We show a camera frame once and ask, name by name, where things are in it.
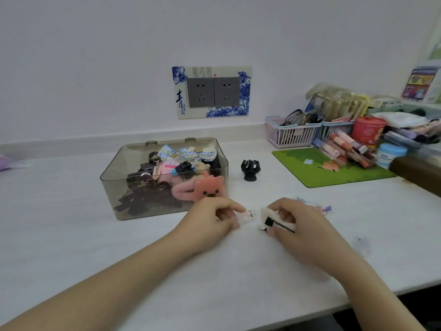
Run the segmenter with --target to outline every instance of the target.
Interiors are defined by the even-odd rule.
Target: pink plastic basket
[[[304,126],[280,126],[285,117],[268,116],[265,118],[266,138],[278,149],[311,145],[321,123]]]

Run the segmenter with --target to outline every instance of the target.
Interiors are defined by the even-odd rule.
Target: hand
[[[170,234],[191,253],[208,250],[232,229],[239,228],[233,210],[242,213],[245,207],[225,197],[205,197],[191,207]]]
[[[279,211],[284,221],[295,223],[295,234],[274,227],[274,235],[301,262],[336,277],[348,258],[359,257],[317,209],[287,198],[275,201],[268,208]]]

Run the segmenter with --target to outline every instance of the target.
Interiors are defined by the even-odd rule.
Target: black hair claw clip
[[[256,174],[260,172],[260,164],[257,160],[244,160],[240,166],[245,173],[245,181],[256,181]]]

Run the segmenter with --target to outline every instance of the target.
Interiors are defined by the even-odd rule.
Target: white wall
[[[256,123],[328,81],[399,94],[441,0],[0,0],[0,142]],[[174,65],[251,65],[250,115],[176,116]]]

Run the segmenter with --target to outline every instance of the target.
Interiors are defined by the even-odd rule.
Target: red lid
[[[378,126],[386,125],[387,121],[383,118],[373,117],[373,116],[363,116],[356,119],[356,121],[361,123],[378,124]]]

